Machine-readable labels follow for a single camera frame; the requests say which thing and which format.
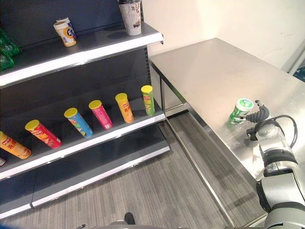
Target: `yellow lid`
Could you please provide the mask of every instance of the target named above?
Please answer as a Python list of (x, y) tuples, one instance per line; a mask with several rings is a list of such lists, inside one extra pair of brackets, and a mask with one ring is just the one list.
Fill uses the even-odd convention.
[(126, 93), (119, 93), (119, 94), (117, 94), (116, 96), (115, 96), (115, 100), (117, 101), (117, 102), (119, 102), (119, 101), (124, 101), (124, 100), (126, 100), (127, 99), (127, 94)]
[(89, 103), (89, 108), (91, 110), (94, 110), (96, 108), (99, 108), (102, 105), (102, 102), (100, 100), (93, 100)]
[(25, 125), (25, 129), (26, 130), (33, 130), (35, 129), (36, 127), (38, 127), (39, 125), (39, 121), (37, 119), (34, 119), (32, 121), (29, 121), (26, 125)]
[(150, 92), (153, 91), (152, 88), (153, 88), (153, 87), (150, 86), (150, 85), (145, 85), (145, 86), (141, 87), (141, 91), (142, 91), (143, 93), (150, 93)]
[(2, 131), (0, 131), (0, 139), (3, 138), (3, 135), (5, 135), (5, 133), (3, 133)]
[(77, 114), (77, 109), (75, 107), (69, 108), (68, 110), (65, 111), (63, 116), (66, 118), (71, 118)]

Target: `stainless steel table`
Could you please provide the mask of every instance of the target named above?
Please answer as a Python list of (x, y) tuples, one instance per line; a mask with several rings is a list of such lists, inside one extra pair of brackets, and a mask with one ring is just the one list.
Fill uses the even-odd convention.
[[(254, 124), (228, 121), (238, 98), (259, 99), (272, 116), (295, 119), (298, 141), (293, 152), (305, 168), (304, 82), (218, 38), (153, 56), (150, 62), (160, 75), (161, 92), (164, 81), (182, 103), (189, 104), (190, 112), (253, 187), (264, 164), (257, 144), (245, 134)], [(278, 122), (290, 142), (292, 122), (285, 118)]]

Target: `robotic arm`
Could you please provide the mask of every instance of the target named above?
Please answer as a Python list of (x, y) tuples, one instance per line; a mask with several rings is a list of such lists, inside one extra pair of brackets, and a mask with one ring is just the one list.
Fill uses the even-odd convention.
[[(265, 229), (305, 229), (305, 173), (292, 152), (297, 140), (297, 127), (288, 115), (269, 118), (269, 111), (260, 101), (259, 111), (244, 117), (257, 123), (247, 130), (251, 141), (259, 141), (264, 161), (264, 178), (256, 184), (262, 208), (268, 212)], [(295, 127), (291, 144), (288, 144), (278, 118), (290, 118)]]

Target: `white jar lid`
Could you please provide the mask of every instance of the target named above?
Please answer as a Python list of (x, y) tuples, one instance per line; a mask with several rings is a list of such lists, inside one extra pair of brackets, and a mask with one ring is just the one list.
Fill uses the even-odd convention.
[(61, 21), (61, 22), (55, 23), (53, 26), (56, 30), (62, 30), (64, 28), (68, 27), (68, 24), (64, 21)]
[(56, 20), (56, 22), (61, 22), (61, 21), (64, 21), (64, 22), (66, 22), (66, 23), (70, 23), (70, 20), (69, 20), (68, 17), (58, 18), (58, 19)]

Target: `floor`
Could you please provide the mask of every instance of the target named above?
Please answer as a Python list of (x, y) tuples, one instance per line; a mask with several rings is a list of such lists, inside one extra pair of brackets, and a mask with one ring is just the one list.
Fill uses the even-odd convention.
[[(170, 119), (236, 225), (263, 214), (256, 193), (228, 164), (189, 113)], [(229, 223), (187, 160), (168, 125), (171, 151), (58, 200), (3, 220), (26, 229), (107, 225), (134, 214), (137, 224), (224, 229)]]

